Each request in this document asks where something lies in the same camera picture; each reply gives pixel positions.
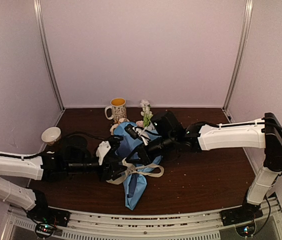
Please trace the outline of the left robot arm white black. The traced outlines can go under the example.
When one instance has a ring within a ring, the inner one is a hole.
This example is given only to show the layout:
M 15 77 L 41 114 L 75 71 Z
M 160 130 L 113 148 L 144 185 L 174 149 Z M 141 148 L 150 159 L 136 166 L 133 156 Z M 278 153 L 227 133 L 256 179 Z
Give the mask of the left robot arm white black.
M 4 177 L 20 177 L 42 182 L 56 182 L 70 175 L 97 172 L 102 181 L 119 177 L 127 168 L 120 164 L 116 150 L 123 137 L 102 138 L 95 154 L 88 149 L 88 133 L 73 132 L 61 138 L 53 151 L 13 154 L 0 151 L 0 199 L 27 211 L 42 222 L 53 218 L 44 193 L 18 186 Z

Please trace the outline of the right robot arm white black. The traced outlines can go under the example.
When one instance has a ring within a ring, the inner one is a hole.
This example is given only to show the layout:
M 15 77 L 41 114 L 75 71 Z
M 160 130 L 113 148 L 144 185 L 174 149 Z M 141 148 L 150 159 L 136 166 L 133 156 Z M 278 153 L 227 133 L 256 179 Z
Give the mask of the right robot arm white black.
M 126 162 L 149 165 L 154 158 L 173 149 L 200 153 L 214 149 L 263 149 L 262 167 L 247 190 L 245 204 L 237 210 L 240 220 L 249 220 L 282 174 L 282 126 L 276 116 L 265 113 L 252 121 L 213 124 L 196 122 L 184 128 L 172 111 L 159 112 L 151 118 L 158 138 L 136 146 Z

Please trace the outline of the white small fake flower stem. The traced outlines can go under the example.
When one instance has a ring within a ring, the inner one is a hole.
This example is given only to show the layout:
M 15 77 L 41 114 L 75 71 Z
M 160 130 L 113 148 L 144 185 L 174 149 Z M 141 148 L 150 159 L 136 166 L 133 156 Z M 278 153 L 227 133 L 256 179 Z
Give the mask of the white small fake flower stem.
M 142 111 L 141 115 L 143 116 L 143 127 L 148 127 L 151 124 L 151 118 L 153 116 L 153 113 L 151 111 L 151 104 L 148 100 L 142 99 L 140 102 Z

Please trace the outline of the cream printed ribbon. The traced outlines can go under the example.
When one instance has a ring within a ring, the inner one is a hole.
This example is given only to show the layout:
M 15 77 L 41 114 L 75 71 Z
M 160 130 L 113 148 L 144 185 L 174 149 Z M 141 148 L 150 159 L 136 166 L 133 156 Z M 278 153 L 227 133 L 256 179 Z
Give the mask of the cream printed ribbon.
M 132 163 L 127 163 L 126 159 L 124 158 L 121 161 L 121 166 L 122 167 L 127 167 L 127 169 L 121 173 L 119 175 L 119 177 L 117 179 L 110 179 L 107 180 L 106 182 L 109 184 L 113 184 L 113 185 L 120 185 L 122 184 L 129 176 L 133 175 L 133 174 L 137 174 L 137 175 L 143 175 L 143 176 L 150 176 L 153 178 L 160 178 L 163 174 L 165 169 L 157 164 L 151 163 L 148 165 L 141 165 L 141 166 L 135 166 Z M 155 172 L 145 172 L 145 169 L 159 169 L 159 172 L 155 173 Z

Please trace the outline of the pink fake flower stem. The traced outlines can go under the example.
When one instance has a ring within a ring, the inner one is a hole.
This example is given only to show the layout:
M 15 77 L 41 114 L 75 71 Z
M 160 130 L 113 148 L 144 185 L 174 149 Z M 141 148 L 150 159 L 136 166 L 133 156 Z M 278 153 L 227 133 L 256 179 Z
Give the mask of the pink fake flower stem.
M 138 126 L 138 127 L 144 127 L 144 121 L 143 120 L 139 120 L 139 121 L 137 121 L 136 122 L 136 125 Z

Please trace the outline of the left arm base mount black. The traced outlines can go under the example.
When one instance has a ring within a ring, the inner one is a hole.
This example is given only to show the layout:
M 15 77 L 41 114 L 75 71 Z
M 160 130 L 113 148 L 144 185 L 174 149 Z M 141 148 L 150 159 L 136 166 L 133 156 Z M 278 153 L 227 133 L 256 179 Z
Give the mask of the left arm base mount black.
M 32 190 L 35 196 L 35 206 L 25 210 L 26 216 L 35 223 L 34 233 L 40 239 L 51 237 L 57 227 L 67 227 L 71 213 L 48 206 L 45 194 L 39 190 Z

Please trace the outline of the floral mug yellow inside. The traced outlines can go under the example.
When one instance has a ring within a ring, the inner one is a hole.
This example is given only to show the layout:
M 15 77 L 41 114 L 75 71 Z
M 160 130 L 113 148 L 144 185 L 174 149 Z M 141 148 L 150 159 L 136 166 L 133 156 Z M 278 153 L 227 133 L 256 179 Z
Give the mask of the floral mug yellow inside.
M 121 97 L 114 98 L 110 101 L 110 105 L 104 109 L 105 117 L 118 123 L 120 119 L 127 117 L 126 100 Z

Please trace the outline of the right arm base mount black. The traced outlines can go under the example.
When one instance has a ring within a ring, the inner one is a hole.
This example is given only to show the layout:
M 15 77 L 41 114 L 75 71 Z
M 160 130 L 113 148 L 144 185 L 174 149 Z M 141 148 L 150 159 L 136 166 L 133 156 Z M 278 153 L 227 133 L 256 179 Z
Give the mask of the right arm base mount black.
M 261 205 L 248 203 L 246 200 L 239 207 L 234 207 L 220 212 L 220 217 L 223 226 L 237 225 L 244 222 L 249 222 L 255 218 L 263 216 Z

